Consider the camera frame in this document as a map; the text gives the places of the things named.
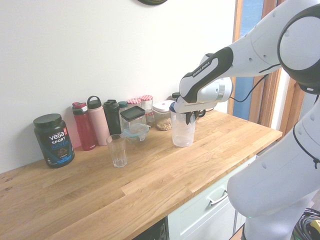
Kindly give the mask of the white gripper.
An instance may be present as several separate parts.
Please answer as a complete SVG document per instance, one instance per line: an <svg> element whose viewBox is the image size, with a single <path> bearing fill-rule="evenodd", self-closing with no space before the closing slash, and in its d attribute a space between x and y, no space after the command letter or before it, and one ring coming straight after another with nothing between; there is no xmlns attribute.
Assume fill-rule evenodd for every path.
<svg viewBox="0 0 320 240"><path fill-rule="evenodd" d="M194 123L195 119L201 117L200 111L212 109L216 105L216 102L188 103L183 98L177 98L173 103L173 109L176 113L185 113L185 123L189 125Z"/></svg>

